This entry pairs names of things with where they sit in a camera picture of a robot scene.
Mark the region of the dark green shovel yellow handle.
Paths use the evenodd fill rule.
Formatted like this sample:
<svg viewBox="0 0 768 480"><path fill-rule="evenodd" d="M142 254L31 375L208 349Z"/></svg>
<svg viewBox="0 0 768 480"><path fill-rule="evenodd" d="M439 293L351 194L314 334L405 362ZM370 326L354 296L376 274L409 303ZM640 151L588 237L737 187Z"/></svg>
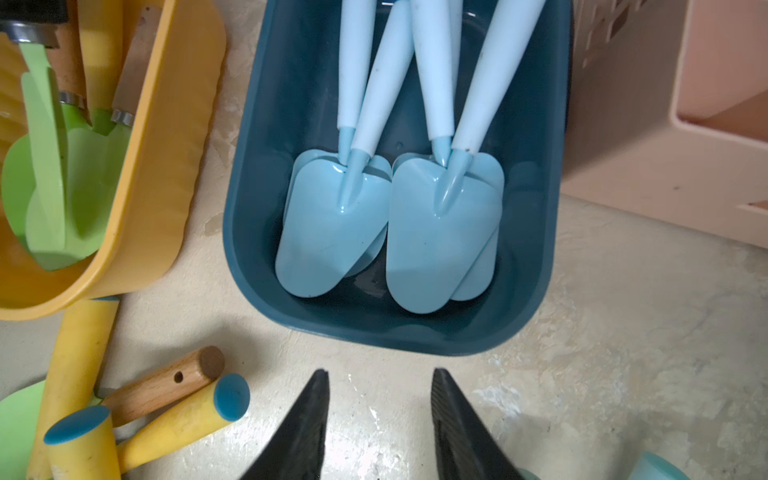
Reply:
<svg viewBox="0 0 768 480"><path fill-rule="evenodd" d="M67 415L88 406L94 393L120 299L80 300L63 311L45 379L27 479L50 479L45 433Z"/></svg>

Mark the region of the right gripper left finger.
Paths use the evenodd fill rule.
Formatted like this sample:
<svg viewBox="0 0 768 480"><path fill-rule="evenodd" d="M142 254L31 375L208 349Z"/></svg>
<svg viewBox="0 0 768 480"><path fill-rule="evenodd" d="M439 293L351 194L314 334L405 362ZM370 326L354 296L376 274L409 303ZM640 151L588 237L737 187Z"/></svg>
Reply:
<svg viewBox="0 0 768 480"><path fill-rule="evenodd" d="M320 479L329 402L328 372L317 369L241 479Z"/></svg>

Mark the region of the blue shovel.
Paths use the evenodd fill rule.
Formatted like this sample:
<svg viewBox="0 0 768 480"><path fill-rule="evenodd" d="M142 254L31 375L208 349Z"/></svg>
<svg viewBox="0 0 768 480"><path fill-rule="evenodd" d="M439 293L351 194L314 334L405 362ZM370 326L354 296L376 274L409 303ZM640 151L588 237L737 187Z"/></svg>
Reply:
<svg viewBox="0 0 768 480"><path fill-rule="evenodd" d="M386 282L394 300L412 313L471 300L493 278L505 174L481 145L543 7L541 1L497 3L456 119L450 4L411 6L432 155L406 154L395 163Z"/></svg>
<svg viewBox="0 0 768 480"><path fill-rule="evenodd" d="M689 477L664 458L650 452L643 452L629 480L689 480Z"/></svg>
<svg viewBox="0 0 768 480"><path fill-rule="evenodd" d="M392 168L376 149L414 55L411 7L394 2L380 43L377 4L345 1L339 42L338 148L300 154L289 182L276 276L311 298L366 267L386 237Z"/></svg>
<svg viewBox="0 0 768 480"><path fill-rule="evenodd" d="M387 220L391 182L368 170L351 144L369 75L376 4L345 1L339 42L338 151L297 160L289 184L275 269L295 296L334 288L375 241Z"/></svg>
<svg viewBox="0 0 768 480"><path fill-rule="evenodd" d="M432 153L393 166L386 280L400 306L425 314L489 287L505 178L489 154L451 156L462 2L415 1L411 13Z"/></svg>

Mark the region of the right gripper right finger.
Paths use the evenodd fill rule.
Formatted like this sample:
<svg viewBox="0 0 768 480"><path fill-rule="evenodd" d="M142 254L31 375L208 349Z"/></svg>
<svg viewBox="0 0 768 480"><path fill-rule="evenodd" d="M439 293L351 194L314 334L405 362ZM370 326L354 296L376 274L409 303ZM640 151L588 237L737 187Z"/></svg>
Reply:
<svg viewBox="0 0 768 480"><path fill-rule="evenodd" d="M439 479L524 479L445 368L433 372L431 413Z"/></svg>

